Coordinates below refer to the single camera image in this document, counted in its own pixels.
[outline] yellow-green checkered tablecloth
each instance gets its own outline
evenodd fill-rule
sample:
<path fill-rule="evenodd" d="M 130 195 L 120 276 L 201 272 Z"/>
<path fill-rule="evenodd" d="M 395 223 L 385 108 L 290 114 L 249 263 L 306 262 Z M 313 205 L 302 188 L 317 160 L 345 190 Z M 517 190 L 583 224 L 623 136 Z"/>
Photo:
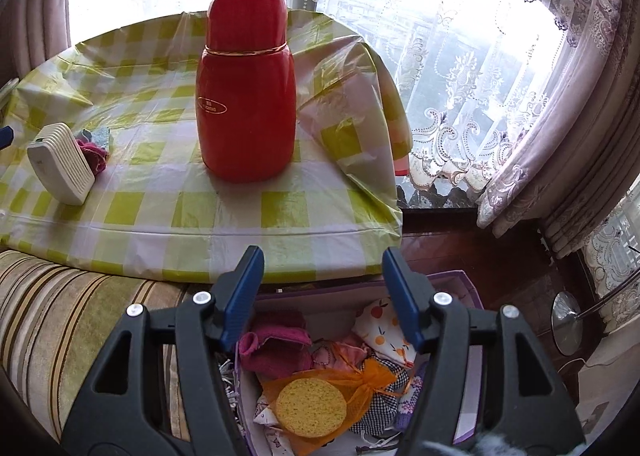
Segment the yellow-green checkered tablecloth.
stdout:
<path fill-rule="evenodd" d="M 204 167 L 194 79 L 206 15 L 113 30 L 31 72 L 4 120 L 0 237 L 21 252 L 129 277 L 214 281 L 260 245 L 267 282 L 359 276 L 398 245 L 394 159 L 411 148 L 398 91 L 380 57 L 322 14 L 289 13 L 298 87 L 290 166 L 234 185 Z M 82 207 L 47 193 L 26 156 L 46 124 L 111 128 L 111 157 Z"/>

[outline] storage box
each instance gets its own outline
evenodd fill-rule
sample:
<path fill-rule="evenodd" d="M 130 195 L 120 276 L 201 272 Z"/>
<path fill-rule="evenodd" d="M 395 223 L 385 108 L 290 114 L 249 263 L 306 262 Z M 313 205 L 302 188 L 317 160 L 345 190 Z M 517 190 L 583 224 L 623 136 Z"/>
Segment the storage box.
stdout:
<path fill-rule="evenodd" d="M 432 274 L 428 276 L 438 291 L 449 292 L 468 308 L 482 308 L 478 292 L 462 271 Z M 383 283 L 348 285 L 334 289 L 310 290 L 306 292 L 276 293 L 260 295 L 255 301 L 255 311 L 278 311 L 297 309 L 306 318 L 310 337 L 316 339 L 339 338 L 350 332 L 354 313 L 376 299 L 388 295 Z M 415 367 L 419 367 L 424 356 L 418 356 Z M 255 407 L 262 394 L 260 384 L 252 372 L 244 371 L 236 355 L 236 390 L 240 394 L 239 416 L 244 427 L 247 445 L 255 456 L 271 456 L 271 449 L 264 437 L 264 428 L 254 423 Z M 462 409 L 456 430 L 456 442 L 471 436 L 476 425 L 480 385 L 482 376 L 482 347 L 469 348 L 466 383 Z M 352 456 L 355 447 L 364 442 L 360 435 L 347 431 L 334 441 L 313 452 L 314 456 Z M 378 456 L 392 455 L 395 451 L 376 452 Z"/>

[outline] gold ring band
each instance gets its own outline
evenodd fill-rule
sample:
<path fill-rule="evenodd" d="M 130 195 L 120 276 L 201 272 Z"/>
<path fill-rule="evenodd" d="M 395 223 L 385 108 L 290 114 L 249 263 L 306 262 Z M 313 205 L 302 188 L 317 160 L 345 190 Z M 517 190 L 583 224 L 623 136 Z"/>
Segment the gold ring band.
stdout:
<path fill-rule="evenodd" d="M 282 43 L 280 46 L 274 46 L 273 48 L 267 48 L 266 50 L 252 50 L 250 52 L 221 52 L 220 50 L 212 50 L 209 46 L 205 46 L 205 50 L 208 54 L 214 56 L 263 56 L 265 54 L 273 54 L 279 52 L 287 46 L 287 42 Z"/>

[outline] white fabric with orange print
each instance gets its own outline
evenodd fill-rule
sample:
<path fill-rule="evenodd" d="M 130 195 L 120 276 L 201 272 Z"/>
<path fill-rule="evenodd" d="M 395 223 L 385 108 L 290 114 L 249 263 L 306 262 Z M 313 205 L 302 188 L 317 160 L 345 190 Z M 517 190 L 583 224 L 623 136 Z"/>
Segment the white fabric with orange print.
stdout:
<path fill-rule="evenodd" d="M 364 340 L 379 357 L 405 368 L 412 368 L 415 349 L 404 338 L 391 299 L 376 299 L 357 312 L 353 332 Z"/>

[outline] red vacuum flask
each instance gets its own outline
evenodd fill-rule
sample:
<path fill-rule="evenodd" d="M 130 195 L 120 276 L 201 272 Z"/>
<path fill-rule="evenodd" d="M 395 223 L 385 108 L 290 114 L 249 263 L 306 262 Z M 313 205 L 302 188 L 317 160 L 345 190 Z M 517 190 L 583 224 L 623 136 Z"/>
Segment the red vacuum flask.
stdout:
<path fill-rule="evenodd" d="M 286 0 L 213 0 L 196 75 L 205 165 L 231 182 L 260 181 L 290 162 L 296 79 Z"/>

